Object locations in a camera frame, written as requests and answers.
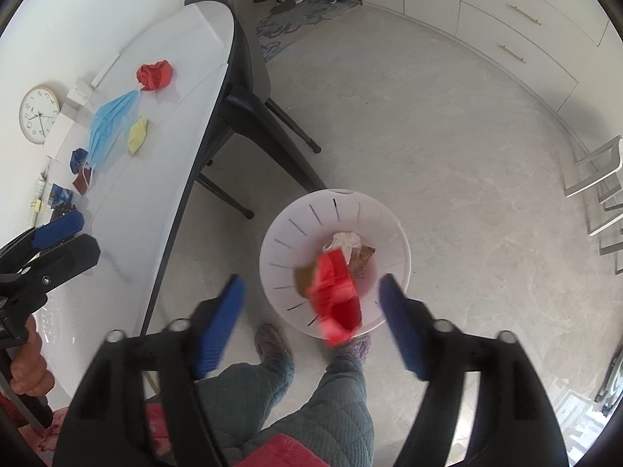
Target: rug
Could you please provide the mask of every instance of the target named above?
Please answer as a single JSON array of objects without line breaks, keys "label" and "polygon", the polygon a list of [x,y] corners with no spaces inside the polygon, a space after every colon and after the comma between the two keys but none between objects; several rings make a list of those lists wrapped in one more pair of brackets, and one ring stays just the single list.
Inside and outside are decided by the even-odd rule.
[{"label": "rug", "polygon": [[[261,5],[262,9],[267,9],[268,13],[275,4],[275,0],[269,0]],[[312,31],[314,26],[329,21],[358,5],[359,3],[351,0],[345,2],[304,0],[292,10],[260,19],[257,26],[257,38],[260,41],[264,61],[274,58],[292,42]]]}]

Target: gray quilted pants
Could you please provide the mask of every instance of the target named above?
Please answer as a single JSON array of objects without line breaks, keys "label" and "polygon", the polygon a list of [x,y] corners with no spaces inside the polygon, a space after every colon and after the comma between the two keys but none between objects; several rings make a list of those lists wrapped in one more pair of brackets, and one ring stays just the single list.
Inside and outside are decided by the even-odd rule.
[{"label": "gray quilted pants", "polygon": [[240,462],[273,435],[286,434],[331,467],[370,467],[375,431],[359,361],[351,355],[334,358],[309,402],[262,430],[293,378],[292,361],[273,357],[260,365],[237,363],[197,383],[229,463]]}]

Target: screw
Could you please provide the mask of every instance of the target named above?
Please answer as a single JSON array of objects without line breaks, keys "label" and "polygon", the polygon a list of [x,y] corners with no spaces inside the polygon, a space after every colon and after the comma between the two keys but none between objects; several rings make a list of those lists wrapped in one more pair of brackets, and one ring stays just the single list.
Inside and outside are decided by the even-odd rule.
[{"label": "screw", "polygon": [[108,342],[119,342],[125,339],[125,332],[123,330],[111,330],[106,334],[106,340]]},{"label": "screw", "polygon": [[454,330],[454,325],[448,320],[437,320],[432,326],[434,326],[435,330],[438,332],[452,332]]},{"label": "screw", "polygon": [[191,326],[191,322],[182,318],[181,320],[175,320],[169,325],[169,330],[172,332],[183,332],[184,330],[188,330]]},{"label": "screw", "polygon": [[514,344],[517,342],[517,336],[510,330],[502,330],[502,332],[498,334],[498,339],[507,344]]}]

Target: black chair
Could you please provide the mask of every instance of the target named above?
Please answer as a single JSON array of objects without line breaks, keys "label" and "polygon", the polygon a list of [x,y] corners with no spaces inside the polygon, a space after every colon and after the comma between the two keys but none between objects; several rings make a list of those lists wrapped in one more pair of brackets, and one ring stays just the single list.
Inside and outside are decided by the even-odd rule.
[{"label": "black chair", "polygon": [[[186,5],[208,0],[186,0]],[[322,179],[307,163],[273,114],[289,126],[315,153],[320,147],[270,99],[270,78],[256,35],[253,0],[212,0],[229,7],[234,15],[235,34],[228,85],[208,127],[209,140],[201,170],[233,133],[243,135],[262,148],[307,192],[325,189]],[[242,207],[202,172],[197,182],[251,219]]]}]

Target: white plastic trash bin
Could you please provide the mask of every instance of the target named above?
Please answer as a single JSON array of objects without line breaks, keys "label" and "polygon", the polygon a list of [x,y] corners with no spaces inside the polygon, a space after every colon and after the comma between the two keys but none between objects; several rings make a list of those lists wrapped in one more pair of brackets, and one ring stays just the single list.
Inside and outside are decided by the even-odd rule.
[{"label": "white plastic trash bin", "polygon": [[297,330],[322,338],[316,313],[294,284],[294,268],[308,265],[337,232],[355,232],[375,248],[364,277],[355,279],[361,299],[362,327],[357,335],[381,325],[379,279],[394,274],[409,286],[411,253],[398,218],[377,200],[350,190],[314,191],[295,200],[275,218],[260,251],[260,278],[276,312]]}]

